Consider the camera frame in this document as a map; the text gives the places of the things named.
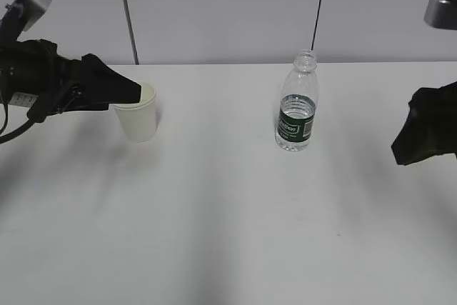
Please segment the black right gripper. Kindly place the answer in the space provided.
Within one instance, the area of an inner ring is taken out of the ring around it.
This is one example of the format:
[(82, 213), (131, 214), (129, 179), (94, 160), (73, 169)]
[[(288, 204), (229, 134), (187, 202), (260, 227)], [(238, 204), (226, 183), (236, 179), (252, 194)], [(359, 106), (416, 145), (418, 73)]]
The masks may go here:
[(456, 155), (456, 83), (421, 87), (408, 103), (408, 116), (391, 150), (408, 166), (434, 156)]

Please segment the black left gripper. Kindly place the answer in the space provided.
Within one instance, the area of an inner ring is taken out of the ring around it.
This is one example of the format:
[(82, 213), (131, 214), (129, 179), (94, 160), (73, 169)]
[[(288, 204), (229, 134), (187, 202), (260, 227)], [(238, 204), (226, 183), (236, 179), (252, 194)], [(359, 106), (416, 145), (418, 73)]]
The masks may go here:
[(44, 39), (1, 46), (1, 70), (6, 73), (6, 100), (15, 94), (36, 97), (27, 118), (42, 123), (65, 111), (106, 111), (111, 104), (137, 104), (140, 84), (109, 68), (93, 54), (69, 60), (57, 44)]

